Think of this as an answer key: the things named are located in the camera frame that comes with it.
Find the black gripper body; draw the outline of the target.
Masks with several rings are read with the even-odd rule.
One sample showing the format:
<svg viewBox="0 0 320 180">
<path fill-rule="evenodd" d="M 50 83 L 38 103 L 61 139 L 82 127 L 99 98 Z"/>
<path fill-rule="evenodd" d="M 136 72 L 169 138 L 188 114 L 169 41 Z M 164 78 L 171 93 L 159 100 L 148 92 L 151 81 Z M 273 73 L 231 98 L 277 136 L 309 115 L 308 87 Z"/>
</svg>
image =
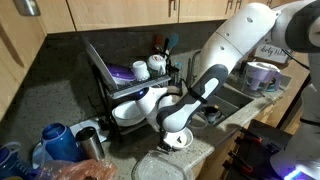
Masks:
<svg viewBox="0 0 320 180">
<path fill-rule="evenodd" d="M 172 146 L 170 146 L 167 142 L 164 141 L 165 133 L 163 131 L 159 132 L 159 138 L 160 138 L 160 141 L 159 141 L 158 147 L 160 149 L 164 150 L 167 153 L 175 152 L 175 149 Z"/>
</svg>

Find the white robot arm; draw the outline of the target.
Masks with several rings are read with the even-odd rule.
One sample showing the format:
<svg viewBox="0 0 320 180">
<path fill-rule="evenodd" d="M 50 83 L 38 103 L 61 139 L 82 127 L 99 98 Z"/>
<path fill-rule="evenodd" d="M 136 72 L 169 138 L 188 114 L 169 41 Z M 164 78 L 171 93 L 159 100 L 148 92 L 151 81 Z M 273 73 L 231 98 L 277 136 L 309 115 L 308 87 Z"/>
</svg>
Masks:
<svg viewBox="0 0 320 180">
<path fill-rule="evenodd" d="M 166 88 L 147 87 L 136 103 L 148 123 L 159 131 L 178 132 L 210 96 L 216 93 L 236 64 L 262 42 L 306 53 L 311 83 L 302 91 L 300 126 L 288 144 L 270 158 L 276 174 L 296 169 L 320 180 L 320 0 L 299 0 L 270 8 L 249 3 L 225 21 L 201 50 L 199 78 L 178 102 L 159 106 Z"/>
</svg>

